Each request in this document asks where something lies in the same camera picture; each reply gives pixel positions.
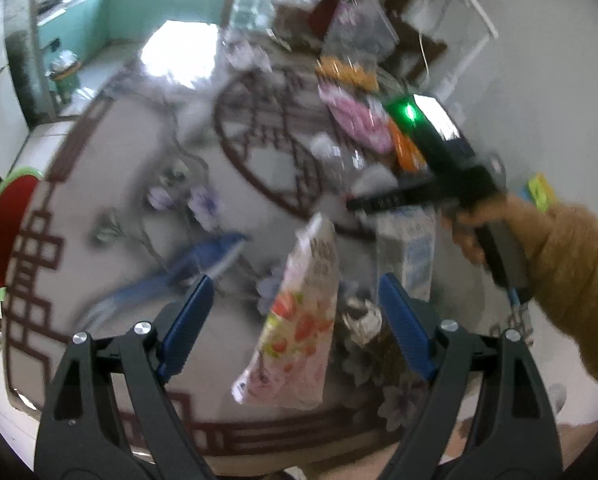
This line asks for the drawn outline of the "right hand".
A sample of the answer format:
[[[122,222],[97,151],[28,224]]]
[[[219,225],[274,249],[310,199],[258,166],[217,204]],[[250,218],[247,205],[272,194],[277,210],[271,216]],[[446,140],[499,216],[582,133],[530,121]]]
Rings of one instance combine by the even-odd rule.
[[[490,223],[503,223],[531,258],[546,240],[551,218],[531,203],[513,194],[501,194],[482,200],[472,209],[458,209],[441,216],[444,228],[452,233],[453,243],[471,263],[486,265],[486,252],[478,242],[476,230]]]

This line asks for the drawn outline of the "right forearm brown sleeve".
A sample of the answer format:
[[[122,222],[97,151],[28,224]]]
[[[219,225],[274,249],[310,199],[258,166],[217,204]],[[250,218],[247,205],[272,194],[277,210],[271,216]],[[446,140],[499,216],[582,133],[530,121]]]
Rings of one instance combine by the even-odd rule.
[[[520,240],[534,297],[549,321],[572,338],[598,381],[598,216],[579,206],[520,216]]]

